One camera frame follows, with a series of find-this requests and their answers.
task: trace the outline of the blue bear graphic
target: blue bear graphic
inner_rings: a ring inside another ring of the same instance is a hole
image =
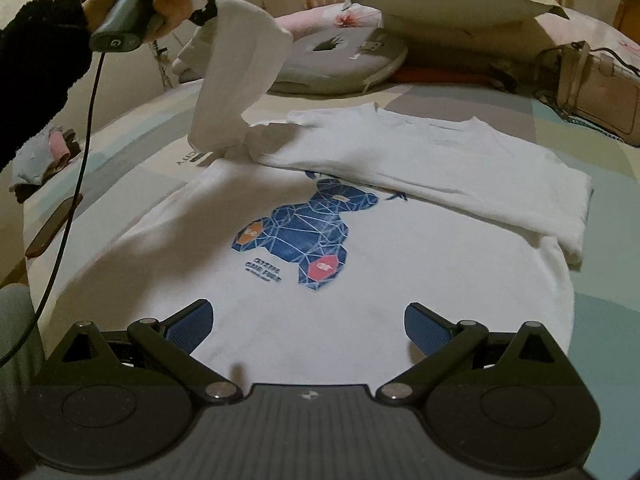
[[[280,206],[270,217],[251,222],[231,247],[239,252],[264,247],[285,262],[297,263],[298,283],[311,290],[329,283],[347,259],[342,244],[349,228],[340,213],[369,209],[378,197],[336,178],[319,180],[317,188],[309,202]]]

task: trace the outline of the black sleeve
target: black sleeve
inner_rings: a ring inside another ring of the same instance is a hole
[[[33,0],[0,31],[0,170],[89,70],[89,36],[80,0]]]

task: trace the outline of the multicolored bed sheet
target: multicolored bed sheet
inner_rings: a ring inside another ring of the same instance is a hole
[[[184,138],[199,85],[144,105],[95,136],[75,236],[54,296],[111,241],[206,166],[210,156],[192,152]],[[249,122],[278,120],[292,110],[365,102],[425,118],[464,121],[475,116],[553,150],[593,178],[584,261],[571,271],[575,320],[569,357],[602,413],[600,437],[587,468],[599,479],[628,479],[640,469],[640,149],[565,123],[537,101],[462,86],[388,86],[343,99],[265,96],[244,116]],[[57,204],[71,195],[76,177],[72,166],[27,202],[26,245]],[[54,247],[29,263],[35,301],[48,278]]]

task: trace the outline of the brown leather bag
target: brown leather bag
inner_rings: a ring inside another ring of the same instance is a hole
[[[593,127],[575,116],[586,119],[599,126],[595,129],[640,147],[640,70],[611,49],[591,50],[586,41],[543,51],[540,64],[553,50],[561,54],[558,90],[539,99],[569,122]]]

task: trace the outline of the red fabric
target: red fabric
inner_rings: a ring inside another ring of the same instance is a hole
[[[389,81],[392,83],[456,83],[491,86],[491,78],[482,74],[465,74],[450,72],[437,68],[404,65],[393,74]]]

